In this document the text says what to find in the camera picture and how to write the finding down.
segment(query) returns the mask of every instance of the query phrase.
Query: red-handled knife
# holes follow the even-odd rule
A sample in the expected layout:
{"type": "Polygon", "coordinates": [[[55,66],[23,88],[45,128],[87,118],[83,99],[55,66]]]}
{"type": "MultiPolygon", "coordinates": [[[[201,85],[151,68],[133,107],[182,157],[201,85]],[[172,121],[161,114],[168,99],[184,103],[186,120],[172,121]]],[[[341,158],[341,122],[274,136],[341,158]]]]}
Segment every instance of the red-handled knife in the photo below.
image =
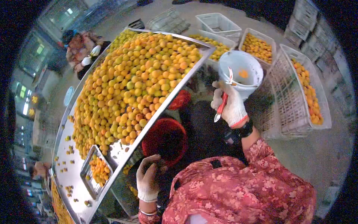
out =
{"type": "Polygon", "coordinates": [[[228,95],[226,94],[226,92],[223,92],[223,95],[221,96],[221,98],[223,99],[223,102],[222,102],[222,104],[219,106],[218,110],[216,111],[216,115],[215,115],[215,117],[214,117],[214,122],[215,122],[215,123],[216,123],[218,120],[220,120],[221,113],[223,112],[224,107],[225,107],[226,104],[227,104],[228,95]]]}

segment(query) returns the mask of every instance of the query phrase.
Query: bracelet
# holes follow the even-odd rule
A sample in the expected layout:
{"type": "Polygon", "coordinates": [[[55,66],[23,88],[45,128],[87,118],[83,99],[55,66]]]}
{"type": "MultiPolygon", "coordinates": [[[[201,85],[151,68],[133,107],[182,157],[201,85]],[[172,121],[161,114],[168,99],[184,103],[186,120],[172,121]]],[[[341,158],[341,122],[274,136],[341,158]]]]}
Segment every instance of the bracelet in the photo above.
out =
{"type": "Polygon", "coordinates": [[[151,213],[151,214],[145,213],[144,211],[140,210],[140,208],[139,208],[139,211],[140,211],[141,213],[143,213],[144,215],[148,215],[148,216],[153,216],[153,215],[156,215],[156,214],[158,213],[158,209],[157,209],[154,213],[151,213]]]}

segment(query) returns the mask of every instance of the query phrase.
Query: hand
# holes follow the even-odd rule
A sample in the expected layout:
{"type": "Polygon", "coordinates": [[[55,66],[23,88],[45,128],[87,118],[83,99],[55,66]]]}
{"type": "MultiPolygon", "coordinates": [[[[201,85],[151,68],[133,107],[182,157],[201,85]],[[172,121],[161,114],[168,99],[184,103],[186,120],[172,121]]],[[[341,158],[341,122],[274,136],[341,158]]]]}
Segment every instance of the hand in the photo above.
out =
{"type": "Polygon", "coordinates": [[[240,93],[236,91],[231,85],[226,84],[223,81],[213,82],[213,87],[217,89],[214,91],[211,107],[217,111],[223,102],[221,95],[223,94],[223,91],[226,92],[228,99],[221,117],[228,123],[231,128],[242,127],[248,117],[240,93]]]}
{"type": "Polygon", "coordinates": [[[80,64],[77,64],[74,68],[73,68],[73,70],[75,71],[75,72],[79,72],[79,71],[81,71],[83,69],[83,66],[81,65],[81,63],[80,64]]]}
{"type": "Polygon", "coordinates": [[[102,46],[101,45],[97,45],[95,46],[95,48],[93,48],[93,50],[91,51],[90,55],[91,56],[97,56],[100,54],[102,46]]]}
{"type": "Polygon", "coordinates": [[[89,64],[91,63],[91,61],[92,61],[91,57],[85,57],[85,58],[82,60],[81,65],[82,65],[83,67],[85,67],[86,65],[89,65],[89,64]]]}
{"type": "Polygon", "coordinates": [[[158,171],[157,163],[160,161],[160,155],[153,155],[144,158],[137,170],[137,189],[138,198],[145,202],[157,201],[159,187],[155,183],[155,175],[158,171]]]}

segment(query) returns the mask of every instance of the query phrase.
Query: red floral jacket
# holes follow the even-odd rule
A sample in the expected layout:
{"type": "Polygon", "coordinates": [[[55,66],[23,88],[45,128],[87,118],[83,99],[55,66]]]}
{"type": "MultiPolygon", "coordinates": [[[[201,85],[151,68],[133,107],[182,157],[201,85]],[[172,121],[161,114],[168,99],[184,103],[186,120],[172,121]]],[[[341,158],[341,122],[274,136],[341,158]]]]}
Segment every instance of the red floral jacket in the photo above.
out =
{"type": "Polygon", "coordinates": [[[143,224],[182,223],[200,214],[207,223],[311,223],[316,205],[313,186],[286,169],[263,139],[244,151],[245,165],[233,157],[212,157],[190,164],[176,175],[163,213],[143,224]],[[213,168],[213,160],[221,162],[213,168]],[[179,180],[180,187],[174,189],[179,180]]]}

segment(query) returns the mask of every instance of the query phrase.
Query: stainless steel table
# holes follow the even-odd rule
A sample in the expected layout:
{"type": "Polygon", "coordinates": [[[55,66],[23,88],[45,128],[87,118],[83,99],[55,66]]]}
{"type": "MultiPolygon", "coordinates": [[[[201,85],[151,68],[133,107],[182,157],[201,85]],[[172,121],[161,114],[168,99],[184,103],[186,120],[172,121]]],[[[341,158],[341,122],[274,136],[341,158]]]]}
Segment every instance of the stainless steel table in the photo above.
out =
{"type": "MultiPolygon", "coordinates": [[[[131,30],[135,32],[151,31],[151,30],[142,30],[142,29],[131,29],[131,30]]],[[[151,31],[151,32],[171,34],[171,33],[156,32],[156,31],[151,31]]],[[[69,146],[74,147],[75,142],[72,139],[66,142],[64,139],[68,135],[71,136],[74,131],[73,123],[67,122],[67,115],[74,114],[74,108],[75,108],[77,97],[82,91],[82,88],[85,84],[88,75],[92,72],[94,68],[97,67],[97,65],[101,62],[101,60],[105,58],[105,56],[107,55],[106,51],[104,51],[96,59],[96,61],[91,66],[91,68],[87,71],[85,76],[82,78],[81,82],[78,84],[61,121],[61,125],[64,125],[64,129],[62,129],[62,127],[60,126],[59,131],[57,133],[54,155],[53,155],[53,164],[52,164],[52,169],[56,174],[54,181],[56,183],[58,192],[75,223],[77,224],[90,223],[101,201],[108,193],[108,191],[112,190],[111,187],[113,186],[113,183],[115,183],[116,178],[122,175],[121,170],[123,166],[126,164],[127,160],[131,157],[132,153],[134,152],[134,150],[136,149],[136,147],[138,146],[144,135],[147,133],[150,127],[155,123],[159,115],[168,107],[170,102],[175,98],[176,94],[185,86],[185,84],[189,81],[189,79],[196,73],[196,71],[204,64],[205,60],[208,59],[209,56],[216,49],[214,46],[198,41],[196,39],[188,38],[178,34],[171,34],[171,35],[173,35],[173,37],[177,39],[185,40],[190,44],[195,43],[197,46],[199,46],[198,48],[203,56],[191,69],[191,71],[184,77],[184,79],[175,87],[175,89],[168,96],[168,98],[163,102],[163,104],[160,106],[160,108],[157,110],[157,112],[153,115],[153,117],[149,120],[145,128],[142,130],[140,135],[136,138],[133,145],[125,146],[122,145],[120,142],[116,142],[110,146],[110,151],[108,152],[106,158],[111,164],[114,173],[109,178],[108,184],[104,187],[102,193],[97,196],[96,200],[92,199],[92,197],[90,196],[89,192],[87,191],[85,185],[83,184],[80,178],[79,173],[84,160],[81,159],[78,150],[74,149],[74,154],[70,154],[70,155],[66,154],[66,151],[69,150],[69,146]],[[57,162],[54,161],[55,156],[59,157],[57,162]],[[60,172],[60,170],[63,168],[67,168],[68,171],[60,172]],[[65,190],[66,186],[73,186],[73,193],[71,197],[67,197],[67,191],[65,190]],[[91,202],[91,206],[86,206],[84,204],[85,200],[89,200],[91,202]]]]}

